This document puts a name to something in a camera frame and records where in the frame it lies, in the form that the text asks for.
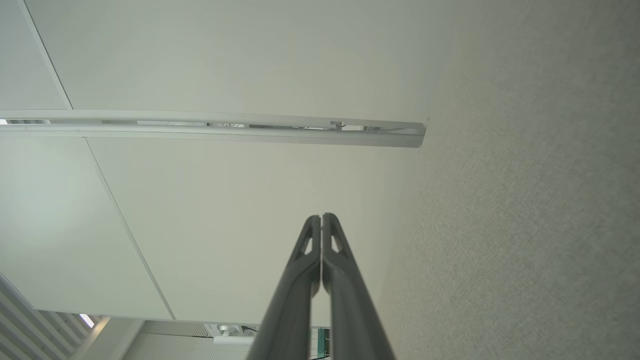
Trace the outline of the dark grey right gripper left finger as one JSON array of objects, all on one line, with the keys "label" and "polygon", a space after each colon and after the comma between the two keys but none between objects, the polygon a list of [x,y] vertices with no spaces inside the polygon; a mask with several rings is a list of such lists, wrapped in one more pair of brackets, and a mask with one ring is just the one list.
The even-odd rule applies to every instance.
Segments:
[{"label": "dark grey right gripper left finger", "polygon": [[306,219],[285,265],[248,360],[307,360],[310,355],[311,305],[320,286],[320,216]]}]

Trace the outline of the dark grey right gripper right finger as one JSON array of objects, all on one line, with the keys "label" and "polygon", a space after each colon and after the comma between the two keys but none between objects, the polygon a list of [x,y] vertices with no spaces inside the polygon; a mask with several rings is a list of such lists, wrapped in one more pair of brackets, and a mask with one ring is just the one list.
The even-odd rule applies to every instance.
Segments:
[{"label": "dark grey right gripper right finger", "polygon": [[331,357],[394,360],[345,231],[333,213],[322,215],[322,283],[330,295]]}]

